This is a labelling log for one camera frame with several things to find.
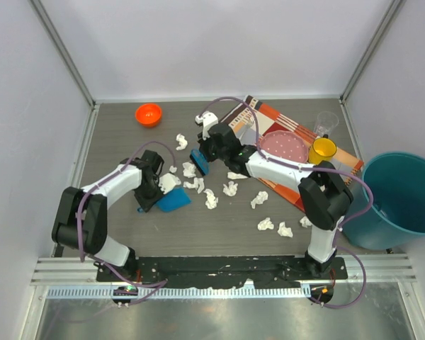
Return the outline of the blue hand brush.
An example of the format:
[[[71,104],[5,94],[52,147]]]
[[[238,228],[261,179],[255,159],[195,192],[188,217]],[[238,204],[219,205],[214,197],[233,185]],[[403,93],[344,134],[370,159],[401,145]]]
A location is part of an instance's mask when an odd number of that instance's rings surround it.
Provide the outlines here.
[[[191,150],[190,159],[202,176],[209,174],[210,169],[208,161],[198,149]]]

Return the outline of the orange bowl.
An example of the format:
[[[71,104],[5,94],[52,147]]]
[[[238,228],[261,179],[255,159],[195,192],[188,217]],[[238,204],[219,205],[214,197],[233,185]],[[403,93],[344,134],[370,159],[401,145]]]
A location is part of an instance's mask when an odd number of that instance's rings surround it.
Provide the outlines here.
[[[162,120],[162,108],[155,103],[142,104],[135,111],[135,120],[143,127],[154,128]]]

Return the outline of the clear plastic cup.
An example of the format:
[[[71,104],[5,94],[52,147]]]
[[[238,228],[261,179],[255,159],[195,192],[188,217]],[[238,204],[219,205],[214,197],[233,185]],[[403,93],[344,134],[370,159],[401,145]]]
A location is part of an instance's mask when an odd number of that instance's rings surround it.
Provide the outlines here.
[[[317,116],[313,132],[320,137],[324,137],[325,135],[330,137],[338,124],[339,118],[335,113],[322,111]]]

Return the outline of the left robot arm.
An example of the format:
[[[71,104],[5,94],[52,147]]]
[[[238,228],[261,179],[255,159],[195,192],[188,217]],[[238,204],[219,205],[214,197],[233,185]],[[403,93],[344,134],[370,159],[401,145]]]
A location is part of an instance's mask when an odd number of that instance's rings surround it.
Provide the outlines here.
[[[83,188],[69,187],[61,195],[52,228],[52,240],[64,247],[112,265],[125,278],[137,274],[135,251],[108,235],[108,209],[132,191],[140,208],[148,212],[164,193],[159,177],[163,158],[151,150],[125,159],[109,175]]]

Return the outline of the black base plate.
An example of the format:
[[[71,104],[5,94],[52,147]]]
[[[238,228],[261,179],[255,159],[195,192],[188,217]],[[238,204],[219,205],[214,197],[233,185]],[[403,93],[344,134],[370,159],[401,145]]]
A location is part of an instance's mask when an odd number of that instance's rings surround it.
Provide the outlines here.
[[[96,280],[118,282],[123,278],[143,285],[166,288],[231,289],[252,281],[257,289],[298,288],[302,281],[345,280],[345,261],[336,257],[320,273],[304,257],[296,256],[175,256],[140,257],[123,267],[95,263]]]

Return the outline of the paper scrap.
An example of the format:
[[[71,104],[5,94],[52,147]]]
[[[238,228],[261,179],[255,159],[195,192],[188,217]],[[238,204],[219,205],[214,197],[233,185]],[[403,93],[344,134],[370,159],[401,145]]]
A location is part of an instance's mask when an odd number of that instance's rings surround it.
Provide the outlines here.
[[[274,224],[272,223],[271,219],[267,217],[258,223],[257,229],[258,231],[273,230]]]
[[[187,139],[185,138],[184,135],[177,134],[176,141],[178,142],[178,146],[176,147],[176,151],[181,151],[181,150],[184,150],[185,148],[187,148],[188,141],[187,141]]]
[[[262,205],[268,200],[268,193],[266,191],[259,191],[255,198],[250,202],[251,208],[255,209],[257,205]]]
[[[307,216],[304,216],[300,219],[299,221],[300,225],[304,228],[308,228],[312,226],[312,223],[310,222],[310,220],[307,218]]]
[[[196,190],[198,194],[202,193],[205,190],[205,184],[203,178],[195,177],[193,182],[184,181],[183,187],[187,189]]]
[[[234,172],[231,172],[231,171],[229,171],[227,173],[227,177],[230,180],[238,180],[238,179],[247,179],[248,178],[248,176],[245,176],[243,174],[237,174],[237,173],[234,173]]]
[[[195,164],[191,163],[191,162],[184,162],[182,163],[183,166],[183,176],[191,179],[196,177],[196,166]]]
[[[278,225],[278,231],[277,233],[281,236],[281,237],[289,237],[289,238],[293,238],[293,231],[290,227],[287,227],[285,225],[285,222],[280,222]]]
[[[209,210],[215,209],[218,204],[218,198],[215,196],[212,190],[206,188],[204,190],[204,194],[206,194],[206,202],[205,205]]]
[[[223,193],[228,197],[233,197],[237,194],[238,183],[229,181],[228,184],[223,185]]]

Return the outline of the pink dotted plate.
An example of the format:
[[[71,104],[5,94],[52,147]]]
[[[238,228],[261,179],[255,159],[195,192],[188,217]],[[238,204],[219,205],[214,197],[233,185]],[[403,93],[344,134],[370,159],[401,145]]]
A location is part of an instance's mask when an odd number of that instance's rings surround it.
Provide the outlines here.
[[[261,138],[259,144],[262,150],[273,156],[302,164],[308,162],[307,145],[294,132],[284,130],[269,132]]]

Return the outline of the white plastic fork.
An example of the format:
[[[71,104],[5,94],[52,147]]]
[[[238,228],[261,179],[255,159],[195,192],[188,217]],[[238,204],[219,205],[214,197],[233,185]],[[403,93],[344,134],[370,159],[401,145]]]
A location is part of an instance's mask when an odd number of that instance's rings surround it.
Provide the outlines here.
[[[254,116],[252,116],[252,115],[250,115],[248,118],[247,118],[247,120],[246,120],[246,122],[245,122],[245,124],[244,124],[244,126],[246,127],[246,128],[252,128],[253,126],[254,126],[254,124],[255,124],[255,117]]]

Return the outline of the blue dustpan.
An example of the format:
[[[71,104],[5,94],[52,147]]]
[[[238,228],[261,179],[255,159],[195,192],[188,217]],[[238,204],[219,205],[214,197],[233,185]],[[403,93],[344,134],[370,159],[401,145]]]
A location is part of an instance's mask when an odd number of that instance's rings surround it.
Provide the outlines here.
[[[163,196],[154,206],[164,213],[170,213],[191,203],[191,199],[183,188],[175,188]]]

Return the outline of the yellow mug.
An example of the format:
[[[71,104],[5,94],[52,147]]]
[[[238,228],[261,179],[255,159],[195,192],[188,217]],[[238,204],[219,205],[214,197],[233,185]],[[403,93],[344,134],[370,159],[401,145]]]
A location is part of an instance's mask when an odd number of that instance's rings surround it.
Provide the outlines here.
[[[336,144],[326,137],[317,138],[310,146],[308,162],[318,165],[323,161],[330,161],[337,152]]]

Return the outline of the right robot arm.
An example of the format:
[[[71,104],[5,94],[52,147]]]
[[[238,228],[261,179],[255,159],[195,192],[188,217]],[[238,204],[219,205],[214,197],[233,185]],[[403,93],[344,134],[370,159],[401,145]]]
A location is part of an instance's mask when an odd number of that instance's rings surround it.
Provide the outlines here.
[[[200,159],[191,159],[203,175],[208,173],[206,164],[219,159],[236,174],[269,180],[300,194],[312,223],[305,268],[312,277],[320,278],[336,256],[336,232],[353,202],[338,171],[328,161],[304,170],[302,164],[273,158],[256,146],[242,144],[226,123],[203,124],[202,128],[198,134]]]

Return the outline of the teal trash bin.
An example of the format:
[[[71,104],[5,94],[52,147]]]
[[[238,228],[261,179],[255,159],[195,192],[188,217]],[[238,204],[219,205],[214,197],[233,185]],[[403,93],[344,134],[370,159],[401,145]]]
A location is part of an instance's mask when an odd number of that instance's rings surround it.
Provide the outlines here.
[[[374,201],[368,212],[344,225],[352,245],[384,250],[425,237],[425,159],[406,152],[380,154],[365,165],[362,179]]]

